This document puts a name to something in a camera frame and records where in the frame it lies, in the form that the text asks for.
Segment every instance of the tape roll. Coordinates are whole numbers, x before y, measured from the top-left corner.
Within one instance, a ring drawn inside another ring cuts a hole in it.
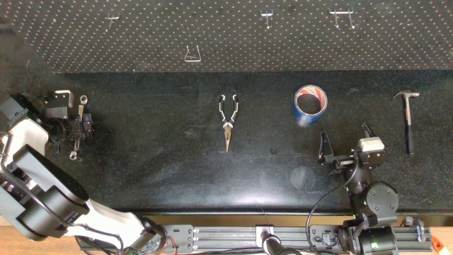
[[[307,126],[319,120],[326,109],[326,92],[318,86],[303,86],[294,96],[294,115],[301,126]]]

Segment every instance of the pliers handle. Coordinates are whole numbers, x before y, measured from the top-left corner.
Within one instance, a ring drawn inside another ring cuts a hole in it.
[[[234,100],[234,112],[233,115],[231,116],[231,119],[228,121],[227,118],[225,117],[224,113],[224,102],[225,102],[225,96],[220,95],[219,97],[219,113],[220,113],[220,119],[222,119],[223,123],[223,128],[226,126],[229,126],[230,128],[233,128],[234,121],[238,118],[238,110],[239,110],[239,101],[238,101],[238,96],[233,95],[233,100]]]

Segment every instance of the hammer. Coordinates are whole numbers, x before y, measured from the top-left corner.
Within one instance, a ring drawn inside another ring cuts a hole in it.
[[[412,135],[412,126],[411,126],[411,108],[409,107],[409,98],[416,98],[419,97],[420,93],[412,92],[409,90],[400,91],[395,96],[403,95],[405,104],[406,104],[406,120],[407,120],[407,128],[406,128],[406,135],[407,135],[407,143],[408,143],[408,153],[413,155],[415,150],[413,146],[413,135]]]

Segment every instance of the hammer head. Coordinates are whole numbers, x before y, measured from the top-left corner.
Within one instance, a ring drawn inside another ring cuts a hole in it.
[[[412,92],[410,90],[405,90],[405,91],[400,91],[398,92],[394,98],[396,98],[399,95],[403,95],[403,98],[416,98],[420,95],[419,92]]]

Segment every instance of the pliers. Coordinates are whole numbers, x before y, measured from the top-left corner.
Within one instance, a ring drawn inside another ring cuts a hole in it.
[[[229,141],[231,139],[231,130],[233,129],[234,121],[238,118],[239,101],[237,95],[233,96],[233,100],[234,100],[234,112],[233,115],[231,116],[231,119],[227,121],[227,118],[225,118],[224,114],[225,96],[220,95],[219,97],[219,113],[220,118],[222,119],[223,128],[225,129],[225,145],[227,152],[229,148]]]

